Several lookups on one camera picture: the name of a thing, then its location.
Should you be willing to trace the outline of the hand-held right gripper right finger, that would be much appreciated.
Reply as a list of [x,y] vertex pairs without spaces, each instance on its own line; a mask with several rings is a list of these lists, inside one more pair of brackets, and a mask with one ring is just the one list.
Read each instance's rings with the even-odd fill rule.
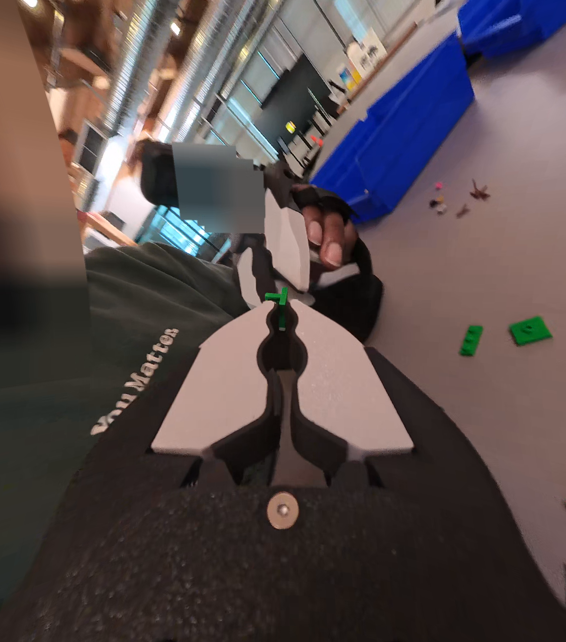
[[304,418],[345,441],[345,461],[404,455],[414,448],[363,344],[301,302],[291,302],[295,335],[307,351],[296,384]]

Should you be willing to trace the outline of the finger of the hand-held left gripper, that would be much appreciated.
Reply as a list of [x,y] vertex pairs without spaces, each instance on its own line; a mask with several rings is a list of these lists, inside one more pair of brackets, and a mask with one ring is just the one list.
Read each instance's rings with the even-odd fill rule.
[[303,214],[280,207],[270,189],[265,190],[264,204],[265,245],[272,267],[298,292],[308,292],[311,260]]
[[249,308],[265,301],[269,292],[269,260],[263,247],[247,247],[237,261],[240,293]]

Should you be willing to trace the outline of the person's green sweatshirt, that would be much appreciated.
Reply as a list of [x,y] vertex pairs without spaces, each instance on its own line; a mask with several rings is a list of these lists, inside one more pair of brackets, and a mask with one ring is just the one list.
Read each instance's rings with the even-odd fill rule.
[[99,248],[85,268],[0,283],[0,603],[100,435],[247,310],[230,269],[168,245]]

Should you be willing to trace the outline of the person's left hand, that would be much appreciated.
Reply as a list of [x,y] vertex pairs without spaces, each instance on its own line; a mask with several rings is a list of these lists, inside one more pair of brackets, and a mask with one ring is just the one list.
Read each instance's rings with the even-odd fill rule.
[[311,248],[323,268],[334,271],[350,262],[359,235],[351,222],[351,208],[339,196],[310,184],[293,184]]

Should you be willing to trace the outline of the white poster board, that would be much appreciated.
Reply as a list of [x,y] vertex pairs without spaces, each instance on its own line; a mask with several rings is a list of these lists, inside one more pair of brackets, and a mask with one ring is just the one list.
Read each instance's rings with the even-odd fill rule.
[[362,39],[349,44],[346,54],[358,76],[365,79],[385,58],[387,50],[374,28],[369,28]]

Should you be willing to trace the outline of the green narrow toy plate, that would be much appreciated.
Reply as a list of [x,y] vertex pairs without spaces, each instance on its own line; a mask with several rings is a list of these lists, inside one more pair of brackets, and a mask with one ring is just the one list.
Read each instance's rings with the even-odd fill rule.
[[464,335],[459,355],[472,357],[477,352],[484,327],[482,325],[469,325]]

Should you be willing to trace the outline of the grey desk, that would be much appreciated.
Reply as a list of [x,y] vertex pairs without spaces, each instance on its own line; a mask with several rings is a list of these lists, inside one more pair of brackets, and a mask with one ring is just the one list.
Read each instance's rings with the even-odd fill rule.
[[[566,25],[470,76],[475,102],[392,214],[361,229],[385,286],[369,343],[471,440],[562,599]],[[472,179],[489,199],[470,196]],[[440,195],[441,215],[429,207]],[[471,212],[456,218],[464,204]],[[535,316],[553,338],[516,346],[509,326]],[[484,330],[464,357],[469,325]]]

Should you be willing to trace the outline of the green square toy plate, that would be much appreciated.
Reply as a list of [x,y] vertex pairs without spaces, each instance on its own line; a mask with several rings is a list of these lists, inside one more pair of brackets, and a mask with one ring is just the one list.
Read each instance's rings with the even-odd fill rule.
[[551,331],[541,316],[515,322],[508,329],[512,340],[518,347],[553,338]]

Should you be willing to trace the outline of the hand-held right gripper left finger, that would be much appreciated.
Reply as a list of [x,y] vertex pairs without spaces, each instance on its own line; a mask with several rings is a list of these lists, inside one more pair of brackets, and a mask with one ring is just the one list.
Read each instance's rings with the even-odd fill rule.
[[153,454],[222,461],[237,484],[271,484],[283,399],[263,346],[278,331],[277,307],[264,302],[200,344],[150,445]]

